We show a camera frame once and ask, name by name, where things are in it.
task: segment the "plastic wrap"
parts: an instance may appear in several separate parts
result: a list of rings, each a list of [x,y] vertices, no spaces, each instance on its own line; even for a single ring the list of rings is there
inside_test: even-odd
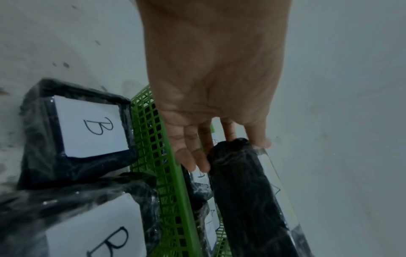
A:
[[[217,244],[215,221],[207,202],[202,202],[199,209],[193,211],[203,257],[214,256]]]
[[[139,213],[142,219],[142,227],[138,229],[129,229],[131,224],[125,223],[126,215],[132,212],[124,211],[118,207],[112,208],[111,212],[93,213],[94,218],[85,223],[85,227],[69,225],[68,228],[60,229],[58,236],[66,236],[66,244],[72,244],[72,240],[78,237],[72,236],[75,229],[81,229],[80,233],[88,233],[75,245],[75,249],[83,249],[80,256],[109,256],[108,249],[112,252],[124,251],[127,247],[134,247],[129,243],[134,243],[134,234],[143,234],[145,240],[146,252],[150,254],[158,245],[162,229],[159,223],[159,202],[156,187],[156,178],[146,174],[133,174],[124,177],[103,178],[93,183],[75,184],[65,188],[49,188],[36,191],[16,191],[0,196],[0,256],[2,257],[60,257],[62,254],[52,254],[53,248],[50,233],[58,226],[63,227],[67,222],[73,222],[74,219],[84,217],[84,215],[99,210],[107,204],[114,203],[120,197],[129,196],[130,201],[139,204]],[[119,223],[114,229],[108,230],[109,226]],[[121,239],[124,228],[127,227],[127,239],[129,243],[125,247],[127,240]],[[121,233],[117,238],[110,240],[113,231]],[[99,248],[97,244],[90,243],[95,238],[97,243],[101,243]],[[92,254],[92,251],[104,251]],[[119,256],[145,256],[119,254]]]
[[[233,257],[313,256],[264,150],[240,138],[218,143],[208,159]]]
[[[112,152],[109,152],[110,149],[107,145],[107,147],[99,147],[99,150],[109,152],[107,154],[85,158],[68,157],[66,146],[64,146],[62,126],[58,115],[60,110],[57,110],[56,97],[59,99],[60,97],[76,99],[82,103],[85,101],[85,104],[97,103],[118,106],[118,113],[116,113],[118,122],[114,124],[114,130],[112,122],[111,127],[109,127],[110,124],[107,124],[109,123],[108,118],[103,117],[102,121],[106,121],[103,123],[99,122],[100,119],[93,118],[94,120],[92,120],[92,115],[90,115],[90,120],[78,117],[77,126],[76,123],[73,126],[72,122],[64,123],[64,127],[67,127],[66,131],[74,131],[78,137],[82,136],[84,130],[89,135],[83,136],[83,141],[78,139],[79,144],[83,144],[82,146],[79,145],[78,150],[89,146],[87,140],[91,136],[110,137],[113,132],[108,130],[120,130],[121,132],[121,126],[125,134],[122,137],[125,137],[128,148],[118,152],[113,152],[114,150],[111,149]],[[80,111],[76,111],[73,115],[78,113],[82,115]],[[21,106],[21,116],[27,141],[22,159],[22,173],[17,185],[19,189],[55,187],[84,179],[97,178],[110,171],[129,166],[137,160],[130,100],[125,97],[83,88],[59,80],[42,79],[25,95]],[[70,143],[71,141],[66,137],[66,142]]]
[[[182,171],[192,207],[193,202],[195,201],[205,202],[213,197],[213,191],[211,190],[210,180],[207,173],[202,173],[198,167],[196,167],[194,172],[188,172],[182,166]]]

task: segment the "human hand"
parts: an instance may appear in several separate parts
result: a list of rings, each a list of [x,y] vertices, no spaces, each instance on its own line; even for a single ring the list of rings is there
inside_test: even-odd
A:
[[[266,116],[279,82],[289,0],[137,0],[150,88],[176,159],[209,172],[210,124],[244,125],[268,148]]]

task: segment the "plastic basket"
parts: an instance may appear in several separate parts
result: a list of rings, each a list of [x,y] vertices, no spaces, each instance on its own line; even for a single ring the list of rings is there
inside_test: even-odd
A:
[[[162,120],[147,86],[131,102],[134,137],[139,160],[134,172],[157,177],[163,237],[154,257],[202,257],[198,233],[181,166],[170,149]],[[231,257],[224,227],[217,231],[215,256]]]

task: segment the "concrete floor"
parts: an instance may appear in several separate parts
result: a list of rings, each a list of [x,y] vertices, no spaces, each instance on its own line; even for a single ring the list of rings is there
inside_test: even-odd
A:
[[[404,0],[294,1],[268,153],[316,257],[404,256],[405,11]],[[18,179],[18,112],[33,84],[55,77],[131,98],[148,79],[128,0],[4,0],[0,35],[4,192]]]

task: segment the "black package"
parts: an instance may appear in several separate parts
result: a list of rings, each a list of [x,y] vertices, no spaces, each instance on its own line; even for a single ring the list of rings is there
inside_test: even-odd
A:
[[[209,204],[207,202],[201,202],[200,208],[194,210],[193,215],[198,230],[203,257],[212,257],[216,250],[217,235]]]
[[[213,191],[210,187],[208,174],[202,173],[198,167],[196,167],[196,170],[194,172],[188,172],[182,166],[182,171],[192,208],[196,210],[193,207],[194,202],[197,202],[197,205],[199,205],[199,202],[205,202],[213,197]]]
[[[279,180],[271,187],[272,175],[264,174],[263,154],[240,138],[218,143],[208,155],[233,257],[312,257],[299,223],[292,222],[296,217]]]
[[[105,115],[102,119],[91,117],[92,115],[89,120],[80,119],[80,115],[89,111],[88,108],[83,108],[82,111],[80,109],[79,111],[72,110],[72,112],[76,111],[74,115],[78,115],[77,126],[73,130],[65,129],[64,131],[74,133],[74,135],[87,133],[84,140],[78,139],[78,149],[85,149],[89,146],[90,144],[86,140],[90,138],[98,137],[95,141],[101,142],[99,138],[109,138],[111,135],[116,135],[118,130],[120,131],[120,142],[125,146],[128,145],[127,149],[109,152],[109,150],[113,151],[111,146],[113,144],[107,144],[105,147],[95,147],[99,151],[107,151],[107,154],[86,156],[85,158],[68,157],[64,143],[72,144],[73,140],[66,137],[64,142],[60,123],[64,122],[64,127],[72,126],[73,123],[60,119],[61,113],[57,108],[57,99],[58,103],[61,99],[69,99],[71,102],[74,99],[76,103],[96,103],[106,105],[108,108],[114,106],[113,108],[118,109],[118,112],[115,110],[115,113],[111,114],[116,118],[114,123],[111,121],[111,117],[109,119],[104,117]],[[85,179],[98,178],[110,171],[133,164],[137,160],[137,153],[130,104],[130,100],[122,96],[83,88],[59,80],[42,79],[27,92],[20,108],[27,141],[17,187],[19,189],[40,189],[68,185]]]
[[[110,254],[130,251],[130,255],[121,253],[120,256],[131,257],[150,254],[162,236],[155,187],[155,177],[131,174],[64,188],[23,190],[1,195],[0,256],[91,257],[108,254],[108,251]],[[139,211],[128,209],[132,205],[138,206]],[[77,225],[78,218],[83,222],[83,218],[89,219],[91,212],[94,218],[85,222],[85,225]],[[78,239],[82,233],[87,235]],[[61,240],[60,236],[67,236],[67,240]],[[59,249],[56,247],[61,251],[57,254],[53,251],[55,240],[62,242]],[[79,242],[72,247],[72,240]],[[65,245],[81,250],[80,254],[72,253],[71,248],[63,251]]]

